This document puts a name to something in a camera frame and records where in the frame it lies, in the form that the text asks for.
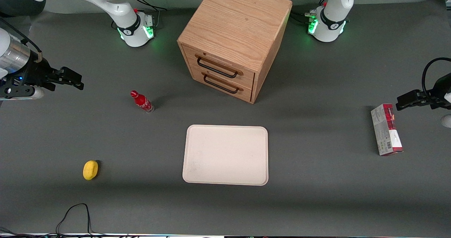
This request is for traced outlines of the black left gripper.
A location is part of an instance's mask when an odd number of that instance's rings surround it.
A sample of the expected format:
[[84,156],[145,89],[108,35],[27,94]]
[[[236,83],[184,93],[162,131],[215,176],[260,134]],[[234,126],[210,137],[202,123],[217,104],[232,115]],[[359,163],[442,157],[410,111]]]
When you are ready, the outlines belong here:
[[435,82],[433,88],[427,91],[430,96],[430,101],[427,100],[424,91],[412,90],[397,97],[396,109],[397,111],[401,111],[409,107],[422,107],[429,105],[432,110],[437,108],[450,110],[450,88],[451,75],[447,74],[439,78]]

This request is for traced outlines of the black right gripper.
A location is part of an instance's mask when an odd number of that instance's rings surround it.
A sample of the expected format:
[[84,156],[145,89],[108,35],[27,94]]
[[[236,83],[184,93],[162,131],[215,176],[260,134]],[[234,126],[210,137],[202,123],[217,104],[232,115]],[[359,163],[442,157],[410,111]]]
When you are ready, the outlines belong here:
[[1,99],[40,99],[44,89],[55,91],[55,84],[84,89],[82,76],[68,67],[53,69],[47,62],[27,63],[20,70],[1,78]]

